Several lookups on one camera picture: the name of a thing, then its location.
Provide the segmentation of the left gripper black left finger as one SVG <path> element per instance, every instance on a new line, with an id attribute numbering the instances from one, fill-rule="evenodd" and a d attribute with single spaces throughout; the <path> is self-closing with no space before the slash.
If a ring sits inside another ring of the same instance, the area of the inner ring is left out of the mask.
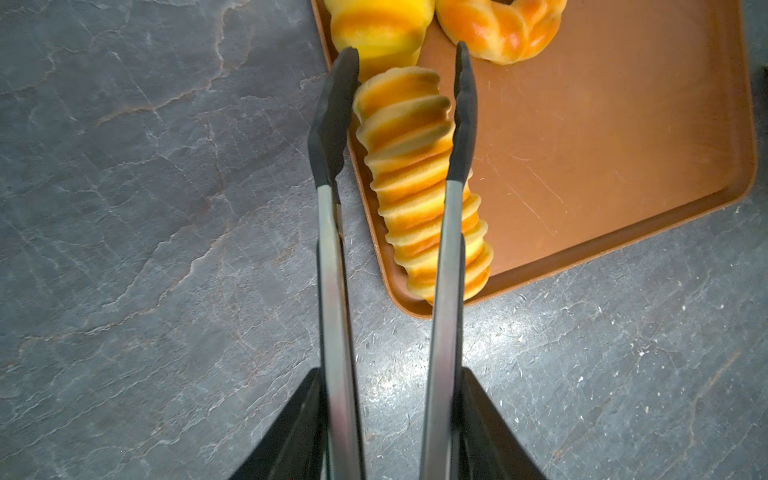
<path id="1" fill-rule="evenodd" d="M 319 479 L 326 447 L 324 378 L 311 369 L 233 479 Z"/>

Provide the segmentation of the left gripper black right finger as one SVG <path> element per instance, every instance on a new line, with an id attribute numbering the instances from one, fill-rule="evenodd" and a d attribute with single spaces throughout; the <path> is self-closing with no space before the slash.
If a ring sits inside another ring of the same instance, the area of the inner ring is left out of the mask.
<path id="1" fill-rule="evenodd" d="M 458 426 L 459 479 L 546 479 L 467 367 L 462 368 Z"/>

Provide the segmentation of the steel tongs with black tips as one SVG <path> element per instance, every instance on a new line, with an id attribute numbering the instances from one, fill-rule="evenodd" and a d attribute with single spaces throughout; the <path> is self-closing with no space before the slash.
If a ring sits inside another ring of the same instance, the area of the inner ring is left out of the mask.
<path id="1" fill-rule="evenodd" d="M 341 51 L 331 68 L 308 136 L 309 160 L 318 195 L 317 243 L 320 303 L 321 370 L 326 405 L 327 475 L 331 479 L 361 479 L 365 475 L 351 321 L 343 253 L 340 198 L 336 179 L 350 149 L 364 163 L 365 148 L 356 138 L 359 121 L 353 111 L 360 60 L 353 48 Z M 467 46 L 456 48 L 454 94 L 450 117 L 455 123 L 453 148 L 445 187 L 433 310 L 421 475 L 425 479 L 453 479 L 458 473 L 458 413 L 461 392 L 461 327 L 469 272 L 470 242 L 481 223 L 465 207 L 467 180 L 475 150 L 477 90 Z M 378 213 L 378 200 L 368 209 L 372 237 L 382 277 L 390 290 L 409 293 L 405 270 L 395 264 L 385 240 L 387 229 Z"/>

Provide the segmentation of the ridged long fake bread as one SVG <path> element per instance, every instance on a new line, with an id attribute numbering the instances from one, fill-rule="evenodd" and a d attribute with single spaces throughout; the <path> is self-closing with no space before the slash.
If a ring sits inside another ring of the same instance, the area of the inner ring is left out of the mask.
<path id="1" fill-rule="evenodd" d="M 363 83 L 353 101 L 356 138 L 396 265 L 410 294 L 433 302 L 445 187 L 455 123 L 439 74 L 428 68 L 392 68 Z"/>

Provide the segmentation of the twisted ring fake bread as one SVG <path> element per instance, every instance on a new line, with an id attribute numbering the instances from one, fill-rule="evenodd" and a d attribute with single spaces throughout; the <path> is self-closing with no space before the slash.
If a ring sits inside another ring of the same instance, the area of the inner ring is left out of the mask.
<path id="1" fill-rule="evenodd" d="M 566 0 L 443 0 L 436 14 L 444 33 L 470 54 L 510 65 L 540 54 L 556 36 Z"/>

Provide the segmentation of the yellow round fake bun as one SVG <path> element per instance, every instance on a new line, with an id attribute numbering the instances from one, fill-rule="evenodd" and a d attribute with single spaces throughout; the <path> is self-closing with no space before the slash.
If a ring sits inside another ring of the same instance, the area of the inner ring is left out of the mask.
<path id="1" fill-rule="evenodd" d="M 389 69 L 417 64 L 435 2 L 336 0 L 325 6 L 331 16 L 333 45 L 339 51 L 358 50 L 359 81 L 364 83 Z"/>

